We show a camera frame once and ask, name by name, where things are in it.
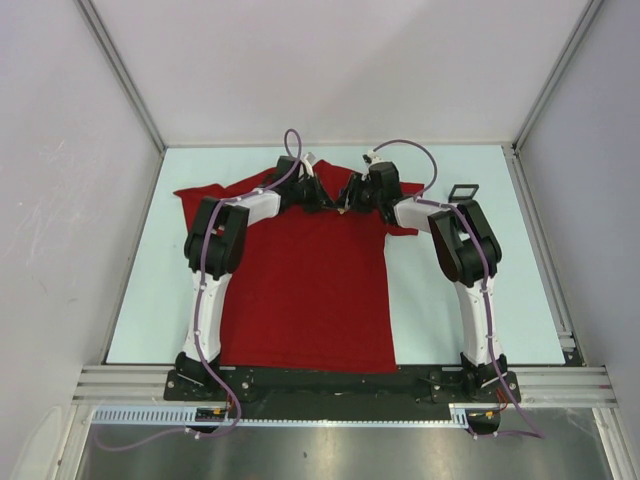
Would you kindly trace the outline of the red t-shirt garment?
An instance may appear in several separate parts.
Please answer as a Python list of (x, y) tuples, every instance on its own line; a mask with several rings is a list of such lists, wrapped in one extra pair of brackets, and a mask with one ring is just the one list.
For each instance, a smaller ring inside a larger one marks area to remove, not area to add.
[(225, 366), (393, 373), (385, 244), (408, 229), (376, 212), (294, 205), (252, 223), (235, 273), (210, 282), (176, 366), (203, 380)]

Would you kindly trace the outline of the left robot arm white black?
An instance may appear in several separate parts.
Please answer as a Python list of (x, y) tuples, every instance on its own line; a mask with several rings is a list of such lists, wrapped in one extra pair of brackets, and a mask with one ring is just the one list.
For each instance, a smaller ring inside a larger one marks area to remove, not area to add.
[(193, 272), (193, 321), (175, 362), (187, 389), (199, 399), (214, 397), (221, 387), (221, 376), (211, 367), (221, 353), (225, 296), (241, 263), (249, 227), (293, 205), (312, 213), (332, 206), (314, 173), (314, 163), (311, 153), (299, 158), (282, 156), (273, 174), (250, 192), (200, 201), (184, 245)]

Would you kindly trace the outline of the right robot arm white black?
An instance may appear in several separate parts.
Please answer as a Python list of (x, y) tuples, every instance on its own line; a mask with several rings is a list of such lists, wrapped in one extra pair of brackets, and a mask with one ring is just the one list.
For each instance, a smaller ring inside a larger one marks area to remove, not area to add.
[(453, 283), (463, 325), (461, 388), (484, 401), (505, 381), (507, 359), (497, 335), (494, 280), (502, 250), (479, 203), (455, 197), (451, 203), (403, 191), (391, 162), (377, 162), (366, 174), (350, 176), (337, 206), (344, 211), (376, 211), (384, 223), (431, 235), (438, 264)]

